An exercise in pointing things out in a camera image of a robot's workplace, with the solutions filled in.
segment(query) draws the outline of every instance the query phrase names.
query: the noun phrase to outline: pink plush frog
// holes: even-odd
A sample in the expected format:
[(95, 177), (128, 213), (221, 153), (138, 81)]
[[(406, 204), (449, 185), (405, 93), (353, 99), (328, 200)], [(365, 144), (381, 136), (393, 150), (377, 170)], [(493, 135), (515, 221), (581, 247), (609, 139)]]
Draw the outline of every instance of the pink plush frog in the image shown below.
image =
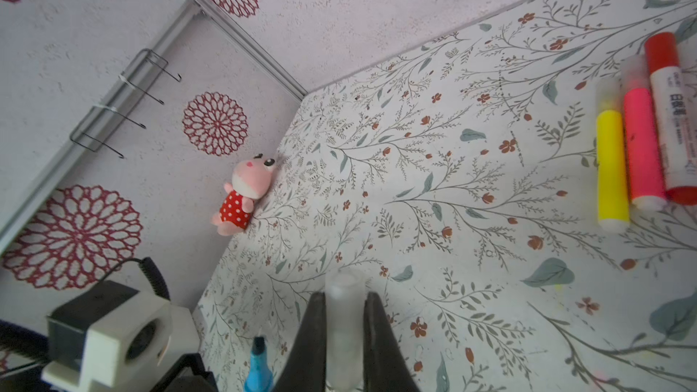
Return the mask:
[(262, 160), (257, 154), (250, 161), (242, 161), (232, 171), (232, 183), (225, 182), (223, 188), (227, 198), (211, 222), (223, 236), (244, 232), (252, 219), (254, 201), (266, 194), (271, 185), (275, 168), (273, 159)]

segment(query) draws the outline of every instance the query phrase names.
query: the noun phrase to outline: marker cap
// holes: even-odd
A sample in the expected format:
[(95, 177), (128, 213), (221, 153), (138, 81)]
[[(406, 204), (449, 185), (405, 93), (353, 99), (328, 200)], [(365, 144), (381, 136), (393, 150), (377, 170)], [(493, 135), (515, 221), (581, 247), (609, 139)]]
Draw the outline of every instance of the marker cap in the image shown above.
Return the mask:
[(667, 66), (680, 66), (675, 46), (675, 35), (672, 32), (661, 32), (646, 40), (646, 60), (649, 74)]
[(622, 112), (622, 97), (620, 95), (620, 80), (614, 77), (603, 78), (595, 87), (597, 114), (606, 110)]
[(620, 64), (622, 75), (622, 92), (626, 94), (637, 88), (651, 88), (646, 56), (634, 55), (626, 58)]

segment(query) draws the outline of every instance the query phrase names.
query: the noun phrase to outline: blue marker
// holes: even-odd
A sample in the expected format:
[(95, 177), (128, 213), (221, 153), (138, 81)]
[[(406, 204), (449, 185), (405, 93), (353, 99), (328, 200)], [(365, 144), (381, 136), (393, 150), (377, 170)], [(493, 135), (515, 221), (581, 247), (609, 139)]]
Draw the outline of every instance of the blue marker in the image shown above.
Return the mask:
[(266, 364), (266, 343), (263, 336), (254, 338), (252, 355), (249, 360), (249, 375), (245, 381), (245, 392), (269, 392), (273, 386), (273, 376)]

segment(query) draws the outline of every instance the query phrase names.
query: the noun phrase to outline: leaf pattern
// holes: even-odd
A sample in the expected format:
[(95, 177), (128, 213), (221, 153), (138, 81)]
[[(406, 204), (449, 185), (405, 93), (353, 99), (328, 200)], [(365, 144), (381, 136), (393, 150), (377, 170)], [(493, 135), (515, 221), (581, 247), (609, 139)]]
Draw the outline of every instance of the leaf pattern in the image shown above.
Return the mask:
[(697, 209), (595, 215), (597, 81), (669, 30), (697, 94), (697, 0), (655, 1), (528, 0), (309, 94), (196, 307), (218, 388), (351, 267), (423, 391), (693, 390)]

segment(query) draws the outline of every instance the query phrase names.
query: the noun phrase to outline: white marker cap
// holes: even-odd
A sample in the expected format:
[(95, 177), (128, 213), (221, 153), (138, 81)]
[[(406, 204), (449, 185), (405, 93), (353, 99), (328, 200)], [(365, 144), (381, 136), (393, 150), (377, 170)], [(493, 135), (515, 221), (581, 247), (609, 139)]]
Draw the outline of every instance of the white marker cap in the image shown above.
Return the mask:
[(606, 110), (622, 112), (620, 80), (614, 77), (600, 79), (595, 87), (596, 114)]
[(626, 58), (620, 65), (620, 73), (622, 74), (623, 94), (637, 88), (650, 88), (646, 56), (634, 55)]

